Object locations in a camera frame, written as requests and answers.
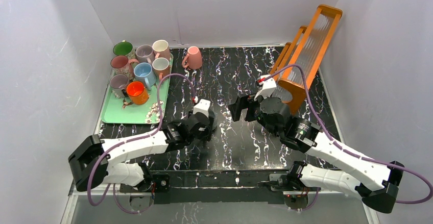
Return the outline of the orange upside-down mug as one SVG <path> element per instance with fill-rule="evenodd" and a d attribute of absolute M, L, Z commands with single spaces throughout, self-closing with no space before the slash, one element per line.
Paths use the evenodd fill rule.
<path fill-rule="evenodd" d="M 131 82 L 126 88 L 126 93 L 135 105 L 143 105 L 149 99 L 147 89 L 140 81 Z"/>

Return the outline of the salmon upside-down mug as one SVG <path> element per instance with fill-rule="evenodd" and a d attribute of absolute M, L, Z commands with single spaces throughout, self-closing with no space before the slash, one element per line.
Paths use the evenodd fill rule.
<path fill-rule="evenodd" d="M 156 58 L 153 63 L 152 67 L 154 70 L 154 73 L 156 74 L 156 77 L 158 80 L 162 80 L 165 76 L 171 73 L 171 65 L 167 58 L 160 57 Z"/>

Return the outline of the light blue upside-down mug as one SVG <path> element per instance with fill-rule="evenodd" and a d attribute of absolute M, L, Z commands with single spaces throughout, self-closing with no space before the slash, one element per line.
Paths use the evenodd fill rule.
<path fill-rule="evenodd" d="M 149 63 L 137 64 L 134 68 L 134 75 L 136 81 L 142 82 L 148 91 L 151 91 L 152 87 L 157 82 L 157 77 L 153 71 L 152 65 Z"/>

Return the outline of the pinkish mug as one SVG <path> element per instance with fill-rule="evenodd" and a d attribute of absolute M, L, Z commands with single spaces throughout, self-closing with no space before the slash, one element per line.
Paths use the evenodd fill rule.
<path fill-rule="evenodd" d="M 129 84 L 130 84 L 129 78 L 122 73 L 114 75 L 109 82 L 109 85 L 112 89 L 112 93 L 119 98 L 128 97 L 126 89 Z"/>

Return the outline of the lavender ribbed mug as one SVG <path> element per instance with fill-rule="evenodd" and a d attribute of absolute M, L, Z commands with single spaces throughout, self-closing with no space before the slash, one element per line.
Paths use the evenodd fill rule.
<path fill-rule="evenodd" d="M 135 51 L 139 63 L 149 63 L 155 60 L 153 48 L 150 45 L 141 45 Z"/>

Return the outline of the pink patterned mug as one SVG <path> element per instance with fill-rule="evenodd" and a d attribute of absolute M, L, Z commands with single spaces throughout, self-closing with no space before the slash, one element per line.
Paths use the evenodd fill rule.
<path fill-rule="evenodd" d="M 110 65 L 115 74 L 124 74 L 129 80 L 133 80 L 135 79 L 134 65 L 138 63 L 137 59 L 128 59 L 127 56 L 116 56 L 111 60 Z"/>

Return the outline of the cream cartoon mug green interior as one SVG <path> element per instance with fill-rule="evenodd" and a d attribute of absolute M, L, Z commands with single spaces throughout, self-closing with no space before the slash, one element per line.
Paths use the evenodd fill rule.
<path fill-rule="evenodd" d="M 113 53 L 116 56 L 126 56 L 129 60 L 136 59 L 136 52 L 133 44 L 127 41 L 121 41 L 113 47 Z"/>

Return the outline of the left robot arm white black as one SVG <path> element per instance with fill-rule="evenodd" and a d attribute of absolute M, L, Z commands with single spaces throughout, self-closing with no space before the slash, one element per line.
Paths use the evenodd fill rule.
<path fill-rule="evenodd" d="M 100 184 L 125 184 L 145 191 L 153 182 L 150 172 L 144 163 L 128 163 L 128 160 L 180 150 L 196 140 L 209 141 L 215 128 L 212 110 L 205 114 L 189 111 L 188 118 L 163 124 L 155 135 L 148 132 L 118 139 L 90 135 L 68 158 L 76 189 L 87 190 L 93 166 L 105 154 L 95 171 L 91 188 Z"/>

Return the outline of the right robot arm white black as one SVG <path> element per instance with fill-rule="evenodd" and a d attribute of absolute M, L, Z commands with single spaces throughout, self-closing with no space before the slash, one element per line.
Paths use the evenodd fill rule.
<path fill-rule="evenodd" d="M 325 188 L 357 198 L 378 212 L 392 212 L 403 174 L 399 162 L 389 167 L 363 160 L 365 155 L 331 141 L 318 125 L 292 116 L 289 107 L 277 97 L 255 100 L 252 95 L 242 95 L 228 108 L 233 121 L 238 121 L 245 109 L 245 121 L 258 122 L 286 147 L 337 167 L 323 169 L 295 161 L 287 175 L 270 175 L 266 185 L 273 191 Z"/>

